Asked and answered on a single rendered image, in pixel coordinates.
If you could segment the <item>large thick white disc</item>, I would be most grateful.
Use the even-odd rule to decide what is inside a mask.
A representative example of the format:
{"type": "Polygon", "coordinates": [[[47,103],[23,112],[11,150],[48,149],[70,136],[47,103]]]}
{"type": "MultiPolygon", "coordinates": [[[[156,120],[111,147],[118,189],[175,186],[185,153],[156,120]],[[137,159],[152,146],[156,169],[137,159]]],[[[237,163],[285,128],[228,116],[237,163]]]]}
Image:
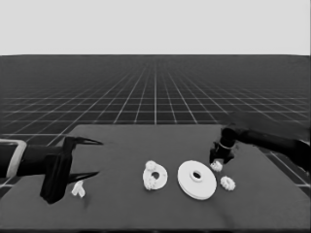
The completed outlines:
{"type": "Polygon", "coordinates": [[[179,166],[177,179],[180,188],[196,200],[211,198],[217,188],[217,180],[211,169],[194,160],[185,161],[179,166]]]}

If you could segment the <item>small white T-shaped piece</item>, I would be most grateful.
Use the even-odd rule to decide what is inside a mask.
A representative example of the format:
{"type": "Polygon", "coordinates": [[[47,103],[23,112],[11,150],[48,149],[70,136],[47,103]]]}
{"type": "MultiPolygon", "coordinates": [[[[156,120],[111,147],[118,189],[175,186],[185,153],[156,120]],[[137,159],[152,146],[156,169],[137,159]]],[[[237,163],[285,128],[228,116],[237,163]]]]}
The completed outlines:
{"type": "Polygon", "coordinates": [[[76,182],[71,193],[74,196],[79,195],[81,198],[83,198],[86,195],[86,191],[84,190],[83,184],[84,184],[83,181],[76,182]]]}

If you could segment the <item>white round carrier with pins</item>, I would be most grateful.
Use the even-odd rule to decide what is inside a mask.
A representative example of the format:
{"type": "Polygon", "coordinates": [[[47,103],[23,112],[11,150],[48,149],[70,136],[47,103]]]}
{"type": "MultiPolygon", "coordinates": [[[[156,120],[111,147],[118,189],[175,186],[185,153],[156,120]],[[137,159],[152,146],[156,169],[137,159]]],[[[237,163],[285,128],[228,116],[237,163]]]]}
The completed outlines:
{"type": "Polygon", "coordinates": [[[156,163],[156,168],[154,171],[150,172],[150,171],[147,171],[146,169],[144,170],[143,182],[146,177],[154,177],[156,179],[156,186],[155,186],[155,189],[153,190],[158,190],[158,189],[163,188],[168,181],[168,173],[166,169],[158,163],[156,163]]]}

